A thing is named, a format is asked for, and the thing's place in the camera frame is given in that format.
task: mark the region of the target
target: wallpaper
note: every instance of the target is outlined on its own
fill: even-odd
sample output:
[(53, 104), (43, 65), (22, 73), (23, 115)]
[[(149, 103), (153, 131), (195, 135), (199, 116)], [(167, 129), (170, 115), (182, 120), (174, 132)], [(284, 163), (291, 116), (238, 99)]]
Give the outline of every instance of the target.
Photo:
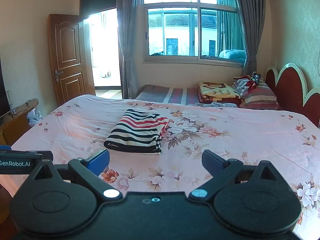
[(302, 68), (309, 90), (320, 87), (320, 0), (280, 1), (277, 68), (293, 62)]

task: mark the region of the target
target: cable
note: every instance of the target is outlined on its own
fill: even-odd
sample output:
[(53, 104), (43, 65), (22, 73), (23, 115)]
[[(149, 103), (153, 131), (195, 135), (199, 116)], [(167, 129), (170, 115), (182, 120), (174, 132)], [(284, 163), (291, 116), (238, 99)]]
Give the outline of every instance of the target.
[(29, 105), (30, 101), (31, 101), (31, 100), (28, 100), (27, 102), (25, 102), (25, 104), (27, 105), (27, 108), (26, 108), (25, 110), (21, 110), (21, 111), (15, 113), (15, 114), (13, 114), (13, 115), (17, 115), (17, 114), (19, 114), (20, 112), (24, 112), (24, 111), (28, 110), (28, 109), (29, 109), (29, 106), (30, 106), (30, 105)]

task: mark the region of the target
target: red headboard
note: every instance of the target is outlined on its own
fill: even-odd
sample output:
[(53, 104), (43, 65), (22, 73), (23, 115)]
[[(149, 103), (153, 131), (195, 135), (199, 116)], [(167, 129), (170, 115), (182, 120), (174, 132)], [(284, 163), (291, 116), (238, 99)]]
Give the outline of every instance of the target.
[(297, 65), (289, 63), (279, 74), (274, 67), (268, 67), (265, 82), (283, 110), (303, 114), (320, 127), (320, 88), (308, 93), (306, 79)]

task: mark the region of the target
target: folded striped cloth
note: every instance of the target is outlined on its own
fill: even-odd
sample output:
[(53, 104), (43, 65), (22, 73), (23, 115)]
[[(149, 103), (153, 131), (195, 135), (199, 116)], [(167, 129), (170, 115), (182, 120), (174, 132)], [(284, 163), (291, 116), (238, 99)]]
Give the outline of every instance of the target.
[(162, 132), (168, 119), (159, 114), (128, 109), (104, 142), (111, 150), (140, 154), (161, 154)]

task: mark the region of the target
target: pink floral bedspread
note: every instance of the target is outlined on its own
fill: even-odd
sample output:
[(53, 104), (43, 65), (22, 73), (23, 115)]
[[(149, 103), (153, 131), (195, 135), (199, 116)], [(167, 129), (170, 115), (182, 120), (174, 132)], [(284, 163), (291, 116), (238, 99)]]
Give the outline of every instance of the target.
[[(126, 191), (185, 191), (211, 178), (201, 164), (202, 152), (257, 165), (269, 160), (301, 202), (294, 232), (302, 239), (320, 237), (320, 131), (306, 117), (285, 111), (203, 108), (85, 95), (59, 107), (23, 135), (14, 150), (51, 150), (54, 163), (87, 158), (103, 142), (128, 108), (170, 119), (161, 155), (110, 151), (101, 178)], [(1, 175), (14, 195), (26, 176)]]

